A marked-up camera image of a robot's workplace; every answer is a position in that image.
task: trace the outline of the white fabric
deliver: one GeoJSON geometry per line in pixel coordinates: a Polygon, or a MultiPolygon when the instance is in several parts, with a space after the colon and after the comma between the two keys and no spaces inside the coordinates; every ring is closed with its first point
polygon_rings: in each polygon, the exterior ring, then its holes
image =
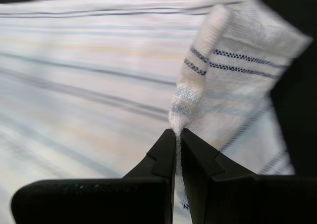
{"type": "Polygon", "coordinates": [[[179,139],[184,127],[254,172],[293,172],[267,94],[310,40],[259,0],[238,5],[211,9],[172,99],[169,121],[178,137],[175,187],[185,208],[179,139]]]}

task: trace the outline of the navy stripe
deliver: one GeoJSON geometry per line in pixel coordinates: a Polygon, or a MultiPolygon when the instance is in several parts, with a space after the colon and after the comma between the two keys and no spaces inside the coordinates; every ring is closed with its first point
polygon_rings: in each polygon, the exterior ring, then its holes
{"type": "Polygon", "coordinates": [[[283,150],[278,152],[267,164],[263,167],[263,169],[259,172],[259,174],[264,174],[270,171],[274,166],[279,162],[284,156],[286,156],[287,150],[283,150]]]}
{"type": "Polygon", "coordinates": [[[284,163],[274,174],[283,174],[284,171],[288,170],[292,166],[292,162],[289,160],[288,162],[284,163]]]}
{"type": "Polygon", "coordinates": [[[186,203],[186,204],[182,203],[182,206],[183,206],[183,209],[189,210],[189,204],[188,203],[186,203]]]}
{"type": "Polygon", "coordinates": [[[199,69],[197,66],[195,66],[193,63],[191,63],[188,59],[184,60],[184,63],[188,65],[189,68],[191,68],[193,71],[195,71],[198,74],[205,75],[206,71],[199,69]]]}
{"type": "Polygon", "coordinates": [[[214,50],[214,54],[220,55],[220,56],[226,56],[229,58],[236,58],[236,59],[243,59],[249,62],[254,62],[254,63],[259,63],[259,64],[265,64],[274,68],[287,68],[287,65],[280,65],[280,64],[275,64],[273,62],[270,62],[265,59],[259,59],[259,58],[254,58],[246,55],[241,55],[241,54],[236,54],[236,53],[231,53],[231,52],[225,52],[225,51],[220,51],[220,50],[214,50]]]}
{"type": "Polygon", "coordinates": [[[240,73],[246,73],[246,74],[254,74],[254,75],[260,75],[263,77],[271,78],[271,79],[277,79],[279,76],[275,76],[272,74],[264,73],[261,71],[256,71],[256,70],[251,70],[251,69],[244,69],[244,68],[239,68],[235,66],[228,66],[228,65],[221,65],[221,64],[216,64],[213,62],[210,62],[207,57],[204,57],[199,51],[197,51],[195,48],[191,48],[191,52],[197,56],[200,60],[208,64],[210,67],[217,68],[217,69],[224,69],[224,70],[231,70],[235,72],[240,72],[240,73]]]}
{"type": "Polygon", "coordinates": [[[249,119],[246,123],[244,123],[241,128],[229,139],[229,141],[224,144],[219,150],[224,152],[228,149],[239,137],[241,137],[252,125],[259,120],[263,114],[267,111],[272,109],[272,105],[263,108],[262,110],[258,111],[251,119],[249,119]]]}
{"type": "Polygon", "coordinates": [[[84,15],[68,15],[68,16],[0,16],[0,18],[74,18],[74,17],[97,17],[97,16],[120,16],[120,15],[140,15],[140,14],[186,14],[186,15],[207,15],[206,13],[185,13],[178,12],[123,12],[123,13],[94,13],[84,15]]]}
{"type": "Polygon", "coordinates": [[[162,121],[168,121],[168,111],[159,109],[156,107],[141,104],[128,99],[123,99],[115,97],[112,95],[106,95],[102,93],[97,93],[94,91],[81,89],[69,85],[59,84],[55,82],[50,82],[47,80],[42,80],[36,77],[32,77],[23,73],[8,69],[0,69],[0,74],[7,75],[10,78],[15,78],[23,82],[27,82],[41,89],[47,89],[54,92],[64,93],[80,98],[84,98],[90,101],[94,101],[101,104],[106,104],[116,108],[124,109],[130,112],[147,115],[162,121]]]}
{"type": "MultiPolygon", "coordinates": [[[[239,4],[242,1],[224,3],[226,5],[239,4]]],[[[94,10],[80,10],[80,11],[69,11],[69,12],[16,12],[16,13],[0,13],[0,15],[33,15],[33,14],[44,14],[44,15],[65,15],[73,13],[87,13],[87,12],[104,12],[104,11],[139,11],[139,10],[197,10],[213,7],[214,4],[204,5],[199,7],[188,7],[188,8],[176,8],[176,7],[149,7],[149,8],[135,8],[135,9],[94,9],[94,10]]]]}
{"type": "Polygon", "coordinates": [[[18,55],[14,55],[14,54],[3,53],[3,52],[0,52],[0,56],[8,57],[8,58],[20,59],[20,60],[25,60],[25,61],[30,61],[30,62],[42,63],[42,64],[52,65],[52,66],[57,66],[57,67],[78,69],[78,70],[84,70],[84,71],[90,71],[90,72],[96,72],[96,73],[103,73],[103,74],[112,74],[112,75],[117,75],[117,76],[122,76],[122,77],[133,78],[133,79],[137,79],[137,80],[149,81],[149,82],[153,82],[153,83],[157,83],[157,84],[165,84],[165,85],[176,86],[175,82],[169,82],[169,81],[164,81],[164,80],[159,80],[159,79],[146,78],[146,77],[139,76],[139,75],[125,74],[125,73],[109,71],[109,70],[105,70],[105,69],[95,69],[95,68],[77,66],[77,65],[73,65],[73,64],[63,64],[63,63],[57,63],[57,62],[51,62],[51,61],[46,61],[46,60],[40,60],[40,59],[30,58],[30,57],[26,57],[26,56],[18,56],[18,55]]]}

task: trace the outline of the terry cloth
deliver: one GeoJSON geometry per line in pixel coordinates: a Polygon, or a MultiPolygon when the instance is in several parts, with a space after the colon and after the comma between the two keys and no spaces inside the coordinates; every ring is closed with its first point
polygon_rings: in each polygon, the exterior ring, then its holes
{"type": "Polygon", "coordinates": [[[255,173],[293,174],[268,92],[309,41],[259,0],[211,9],[184,59],[169,112],[184,208],[184,127],[255,173]]]}

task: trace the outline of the dish towel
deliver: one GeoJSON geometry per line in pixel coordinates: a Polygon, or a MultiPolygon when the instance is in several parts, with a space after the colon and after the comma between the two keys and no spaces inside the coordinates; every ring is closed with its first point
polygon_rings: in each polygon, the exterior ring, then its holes
{"type": "Polygon", "coordinates": [[[264,98],[308,41],[259,0],[0,4],[1,224],[21,186],[122,177],[170,124],[255,172],[291,172],[264,98]]]}
{"type": "Polygon", "coordinates": [[[184,208],[184,127],[255,173],[293,174],[268,92],[309,41],[259,0],[211,8],[184,59],[169,112],[184,208]]]}

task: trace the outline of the striped towel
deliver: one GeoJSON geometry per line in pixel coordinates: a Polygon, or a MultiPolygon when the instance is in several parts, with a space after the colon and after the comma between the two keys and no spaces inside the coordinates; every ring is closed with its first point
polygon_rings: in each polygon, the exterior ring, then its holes
{"type": "MultiPolygon", "coordinates": [[[[182,63],[206,16],[216,4],[239,10],[249,1],[0,5],[0,223],[13,223],[10,198],[30,182],[130,171],[169,127],[182,63]]],[[[191,223],[179,201],[174,223],[191,223]]]]}
{"type": "Polygon", "coordinates": [[[255,173],[294,174],[268,93],[310,41],[259,0],[211,9],[184,60],[169,113],[177,138],[175,187],[185,209],[184,127],[255,173]]]}

